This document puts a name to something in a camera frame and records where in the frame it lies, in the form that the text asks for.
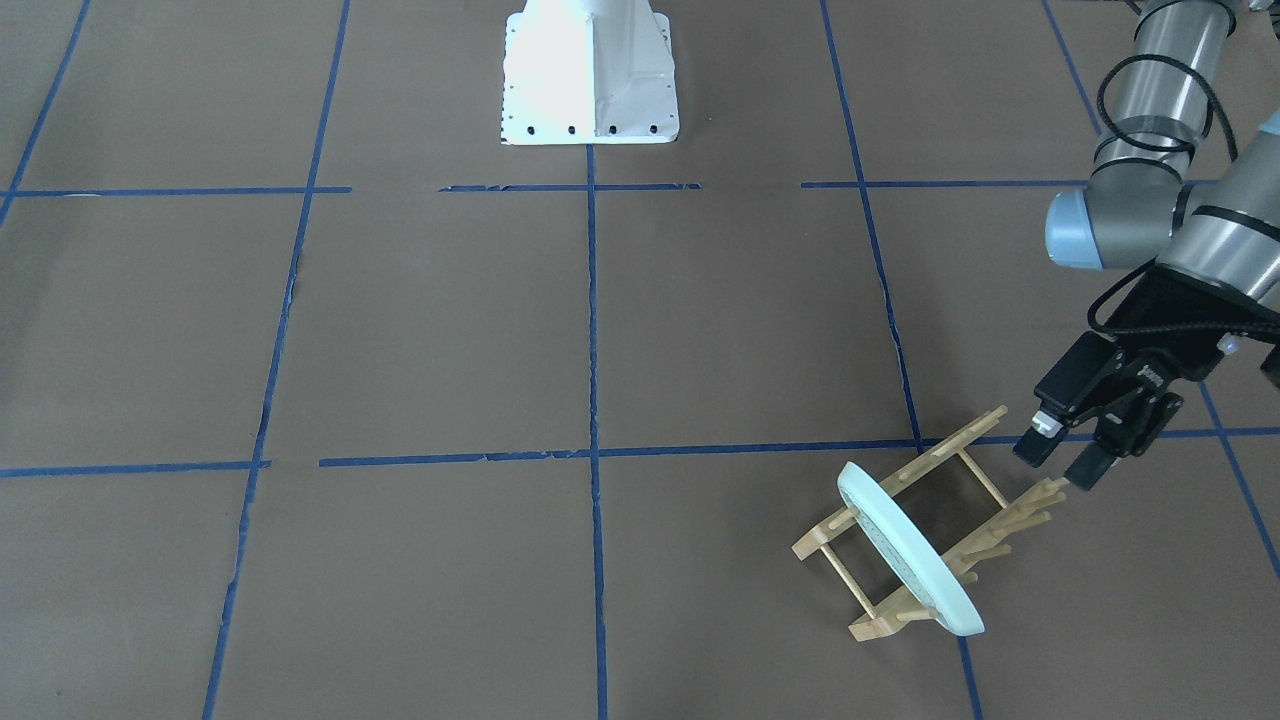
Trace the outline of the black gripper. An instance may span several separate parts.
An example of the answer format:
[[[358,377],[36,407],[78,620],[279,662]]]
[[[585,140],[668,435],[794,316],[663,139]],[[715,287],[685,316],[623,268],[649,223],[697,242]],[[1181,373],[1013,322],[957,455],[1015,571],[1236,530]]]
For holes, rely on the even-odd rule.
[[[1088,309],[1088,331],[1036,384],[1039,409],[1012,454],[1041,468],[1069,432],[1096,420],[1092,441],[1062,477],[1093,489],[1120,457],[1138,457],[1221,363],[1225,336],[1277,345],[1277,311],[1225,286],[1156,263],[1130,272]]]

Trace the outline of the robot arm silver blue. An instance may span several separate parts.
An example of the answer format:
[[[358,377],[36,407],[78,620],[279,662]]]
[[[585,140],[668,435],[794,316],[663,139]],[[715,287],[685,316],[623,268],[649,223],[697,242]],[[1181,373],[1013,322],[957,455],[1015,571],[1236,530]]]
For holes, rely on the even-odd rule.
[[[1091,178],[1047,211],[1053,263],[1124,270],[1037,383],[1014,448],[1037,468],[1094,421],[1065,473],[1080,489],[1143,455],[1183,406],[1172,383],[1204,380],[1239,341],[1268,346],[1260,369],[1277,382],[1277,118],[1242,147],[1212,86],[1238,14],[1235,1],[1148,3],[1096,95]]]

